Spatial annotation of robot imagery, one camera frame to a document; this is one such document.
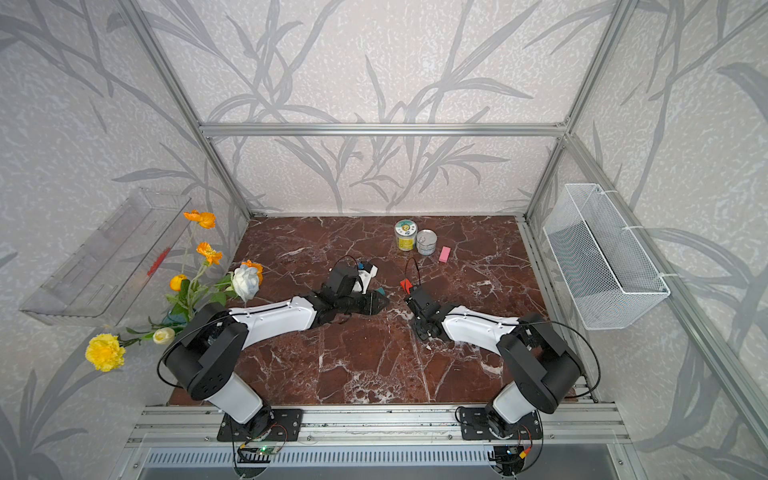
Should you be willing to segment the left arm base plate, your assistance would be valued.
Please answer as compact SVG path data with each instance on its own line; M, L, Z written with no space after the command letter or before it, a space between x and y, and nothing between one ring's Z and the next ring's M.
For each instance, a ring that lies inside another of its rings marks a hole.
M298 440L303 411L301 409L264 407L246 423L238 423L225 414L216 440L218 442L295 442Z

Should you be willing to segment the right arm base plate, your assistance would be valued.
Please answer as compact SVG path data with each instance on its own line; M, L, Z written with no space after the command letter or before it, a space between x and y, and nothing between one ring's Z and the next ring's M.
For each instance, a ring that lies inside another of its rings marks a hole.
M516 423L504 420L500 414L486 407L459 406L454 416L463 440L534 441L543 438L542 420L536 410Z

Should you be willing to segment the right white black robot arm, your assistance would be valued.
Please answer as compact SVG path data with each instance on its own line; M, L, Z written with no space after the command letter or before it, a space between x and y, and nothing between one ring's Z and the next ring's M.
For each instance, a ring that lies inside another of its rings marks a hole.
M536 411L554 413L583 373L577 353L536 313L497 317L434 301L411 301L409 308L419 339L467 343L501 357L512 382L486 405L489 428L500 438Z

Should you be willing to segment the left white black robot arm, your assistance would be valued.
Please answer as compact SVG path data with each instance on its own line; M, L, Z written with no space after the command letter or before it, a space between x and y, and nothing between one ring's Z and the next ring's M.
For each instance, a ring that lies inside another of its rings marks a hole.
M253 344L327 324L338 314L375 316L389 304L379 291L295 296L260 307L202 307L167 347L159 363L194 400L207 401L239 425L264 423L265 401L236 373L241 352Z

